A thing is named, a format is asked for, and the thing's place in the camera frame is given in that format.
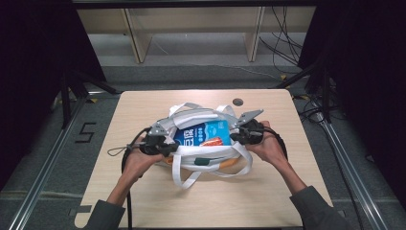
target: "table top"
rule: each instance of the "table top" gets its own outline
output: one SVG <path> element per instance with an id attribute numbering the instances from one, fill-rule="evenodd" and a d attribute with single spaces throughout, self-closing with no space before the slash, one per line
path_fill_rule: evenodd
<path id="1" fill-rule="evenodd" d="M 200 8 L 317 6 L 329 0 L 34 0 L 47 6 L 74 5 L 76 9 Z"/>
<path id="2" fill-rule="evenodd" d="M 234 106 L 242 99 L 242 106 Z M 313 185 L 331 205 L 326 185 L 305 136 L 305 131 L 284 89 L 172 90 L 124 92 L 119 100 L 81 205 L 106 200 L 121 174 L 122 155 L 108 150 L 123 147 L 144 127 L 168 117 L 169 108 L 185 102 L 217 108 L 233 105 L 236 115 L 264 109 L 257 120 L 269 120 L 283 138 L 289 162 L 307 185 Z M 188 189 L 177 187 L 171 168 L 153 165 L 131 189 L 133 226 L 140 228 L 288 227 L 301 226 L 281 175 L 255 154 L 252 170 L 245 175 L 222 178 L 202 173 Z M 90 213 L 78 213 L 83 227 Z M 124 214 L 120 224 L 127 226 Z"/>

